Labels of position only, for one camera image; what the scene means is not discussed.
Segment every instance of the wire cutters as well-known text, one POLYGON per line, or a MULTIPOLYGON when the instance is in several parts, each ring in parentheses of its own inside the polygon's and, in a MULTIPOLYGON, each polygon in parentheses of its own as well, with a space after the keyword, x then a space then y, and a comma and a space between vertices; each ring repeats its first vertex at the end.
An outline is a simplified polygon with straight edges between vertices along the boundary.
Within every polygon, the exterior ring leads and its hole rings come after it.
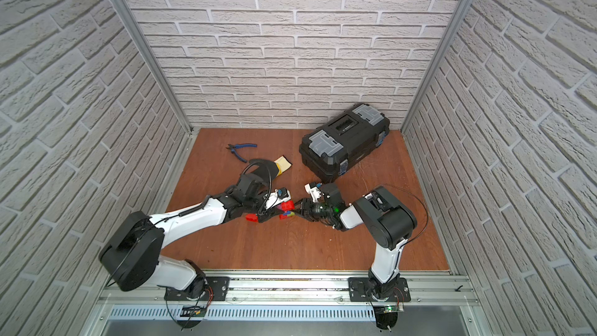
POLYGON ((230 150, 230 152, 232 152, 233 155, 236 156, 237 159, 239 159, 240 161, 243 162, 247 162, 247 160, 243 159, 241 156, 239 156, 238 153, 236 153, 236 150, 239 148, 245 148, 245 147, 257 147, 257 144, 251 144, 251 143, 245 143, 245 144, 228 144, 228 146, 226 147, 226 149, 230 150))

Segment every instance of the yellow sponge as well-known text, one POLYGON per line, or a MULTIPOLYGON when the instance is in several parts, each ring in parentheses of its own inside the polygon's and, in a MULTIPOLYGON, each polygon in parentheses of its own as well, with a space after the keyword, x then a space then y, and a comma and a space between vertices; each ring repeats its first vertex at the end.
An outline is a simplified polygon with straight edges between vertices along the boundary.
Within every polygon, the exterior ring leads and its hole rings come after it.
POLYGON ((292 166, 292 164, 290 162, 288 162, 288 160, 284 156, 280 157, 279 159, 275 160, 274 162, 276 163, 276 165, 278 165, 278 170, 279 170, 278 175, 285 172, 292 166))

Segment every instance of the wooden floor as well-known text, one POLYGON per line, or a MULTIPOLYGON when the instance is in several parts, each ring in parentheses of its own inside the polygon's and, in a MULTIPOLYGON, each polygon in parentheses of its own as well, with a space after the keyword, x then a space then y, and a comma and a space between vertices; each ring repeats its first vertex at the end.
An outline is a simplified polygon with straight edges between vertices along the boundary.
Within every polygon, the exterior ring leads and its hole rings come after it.
MULTIPOLYGON (((317 177, 303 165, 299 144, 307 130, 201 129, 176 186, 168 211, 199 203, 206 194, 222 192, 236 183, 245 164, 228 144, 256 143, 258 148, 239 150, 246 159, 275 160, 284 155, 293 165, 274 180, 287 187, 293 200, 308 196, 304 184, 317 177)), ((399 131, 392 131, 382 146, 341 176, 338 185, 346 203, 353 202, 379 183, 408 189, 423 198, 407 148, 399 131)), ((425 211, 412 196, 389 189, 414 212, 420 231, 425 211)), ((368 270, 375 241, 364 225, 339 232, 300 217, 258 224, 244 217, 205 228, 168 245, 162 254, 190 259, 200 268, 260 268, 287 270, 368 270)), ((419 239, 409 244, 400 261, 401 270, 448 270, 444 252, 431 220, 419 239)))

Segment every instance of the mounting plate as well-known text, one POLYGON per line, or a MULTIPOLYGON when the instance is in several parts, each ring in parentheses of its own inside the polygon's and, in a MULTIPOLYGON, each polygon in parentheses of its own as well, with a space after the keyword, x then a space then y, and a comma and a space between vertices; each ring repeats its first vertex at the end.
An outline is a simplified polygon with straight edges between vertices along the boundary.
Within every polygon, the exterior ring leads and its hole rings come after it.
MULTIPOLYGON (((392 294, 386 301, 379 301, 370 295, 367 295, 369 284, 367 278, 348 278, 348 288, 350 294, 350 302, 371 302, 373 306, 375 303, 396 302, 396 295, 392 294)), ((408 290, 407 280, 398 278, 396 281, 396 288, 400 290, 400 302, 410 302, 410 291, 408 290)))
MULTIPOLYGON (((226 294, 228 293, 230 278, 227 276, 207 276, 205 280, 207 280, 207 286, 211 287, 211 290, 214 292, 212 301, 224 301, 226 299, 226 294)), ((178 291, 169 287, 166 288, 164 299, 166 301, 189 301, 183 291, 178 291)), ((199 301, 207 301, 209 299, 210 294, 207 293, 207 291, 203 292, 201 297, 199 297, 199 301)))

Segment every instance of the black toolbox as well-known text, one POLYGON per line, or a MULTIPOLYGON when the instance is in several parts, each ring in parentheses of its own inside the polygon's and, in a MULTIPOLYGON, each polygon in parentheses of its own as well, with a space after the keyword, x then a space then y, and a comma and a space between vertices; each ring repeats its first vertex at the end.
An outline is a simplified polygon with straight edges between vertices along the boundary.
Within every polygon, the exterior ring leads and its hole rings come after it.
POLYGON ((379 147, 390 133, 390 120, 369 104, 357 103, 303 137, 303 163, 332 183, 379 147))

